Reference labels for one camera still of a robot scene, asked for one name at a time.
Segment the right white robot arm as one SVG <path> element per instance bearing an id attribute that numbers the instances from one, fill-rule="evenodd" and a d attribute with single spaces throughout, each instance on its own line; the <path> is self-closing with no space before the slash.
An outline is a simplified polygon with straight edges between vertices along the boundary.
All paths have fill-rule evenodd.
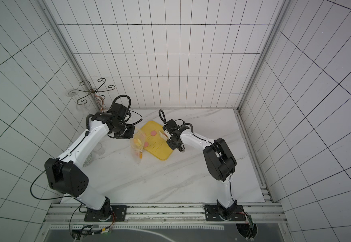
<path id="1" fill-rule="evenodd" d="M 189 145 L 202 151 L 210 175 L 219 181 L 217 211 L 222 220 L 229 221 L 238 207 L 231 185 L 237 161 L 225 140 L 213 140 L 196 134 L 191 123 L 178 125 L 173 119 L 167 120 L 163 110 L 159 110 L 158 115 L 164 123 L 162 138 L 170 149 L 183 152 L 185 145 Z"/>

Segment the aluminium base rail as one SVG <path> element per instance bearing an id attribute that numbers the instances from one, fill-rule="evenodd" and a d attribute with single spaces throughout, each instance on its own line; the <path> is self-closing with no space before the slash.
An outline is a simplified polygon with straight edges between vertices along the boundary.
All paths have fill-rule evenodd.
<path id="1" fill-rule="evenodd" d="M 223 218 L 214 204 L 113 204 L 113 214 L 99 221 L 77 204 L 51 205 L 40 235 L 51 230 L 65 230 L 79 236 L 103 234 L 117 229 L 213 229 L 225 224 L 282 224 L 287 218 L 279 203 L 243 203 L 228 218 Z"/>

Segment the steel tongs white tips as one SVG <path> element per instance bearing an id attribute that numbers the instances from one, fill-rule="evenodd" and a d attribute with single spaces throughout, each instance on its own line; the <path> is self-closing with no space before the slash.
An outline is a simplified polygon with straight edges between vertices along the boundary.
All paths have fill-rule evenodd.
<path id="1" fill-rule="evenodd" d="M 164 131 L 164 130 L 160 130 L 160 131 L 159 131 L 159 135 L 160 135 L 160 137 L 161 137 L 163 140 L 165 140 L 165 141 L 169 140 L 170 137 L 171 137 L 171 135 L 169 134 L 169 132 L 168 132 L 168 131 Z"/>

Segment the yellow plastic tray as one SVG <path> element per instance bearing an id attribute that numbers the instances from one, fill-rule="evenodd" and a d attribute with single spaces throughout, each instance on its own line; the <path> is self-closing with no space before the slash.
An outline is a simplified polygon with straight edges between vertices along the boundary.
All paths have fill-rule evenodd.
<path id="1" fill-rule="evenodd" d="M 141 130 L 147 136 L 144 150 L 161 161 L 167 160 L 173 153 L 173 150 L 170 149 L 166 141 L 159 135 L 159 131 L 163 130 L 162 125 L 155 121 L 149 121 L 141 128 Z"/>

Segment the clear drinking glass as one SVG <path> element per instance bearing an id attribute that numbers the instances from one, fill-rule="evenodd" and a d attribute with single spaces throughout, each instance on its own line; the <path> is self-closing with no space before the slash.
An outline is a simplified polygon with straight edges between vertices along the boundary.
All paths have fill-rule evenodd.
<path id="1" fill-rule="evenodd" d="M 105 149 L 101 142 L 96 144 L 96 146 L 93 149 L 93 153 L 99 156 L 102 156 L 105 153 Z"/>

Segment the clear resealable zip bag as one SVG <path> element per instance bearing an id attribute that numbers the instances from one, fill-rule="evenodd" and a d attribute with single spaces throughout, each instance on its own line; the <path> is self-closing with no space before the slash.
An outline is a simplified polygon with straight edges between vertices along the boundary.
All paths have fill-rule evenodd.
<path id="1" fill-rule="evenodd" d="M 136 129 L 133 138 L 130 140 L 131 155 L 137 164 L 141 163 L 146 139 L 146 134 L 142 130 Z"/>

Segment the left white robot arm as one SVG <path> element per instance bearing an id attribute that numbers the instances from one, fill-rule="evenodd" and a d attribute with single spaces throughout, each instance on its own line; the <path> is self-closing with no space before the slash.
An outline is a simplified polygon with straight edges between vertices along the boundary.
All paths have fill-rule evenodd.
<path id="1" fill-rule="evenodd" d="M 101 221 L 112 216 L 110 200 L 90 185 L 83 167 L 103 137 L 117 140 L 133 138 L 136 123 L 128 122 L 131 104 L 131 98 L 122 94 L 113 100 L 107 111 L 87 115 L 86 128 L 79 138 L 57 158 L 49 158 L 45 162 L 43 173 L 47 176 L 49 188 L 61 193 L 61 199 L 79 201 Z"/>

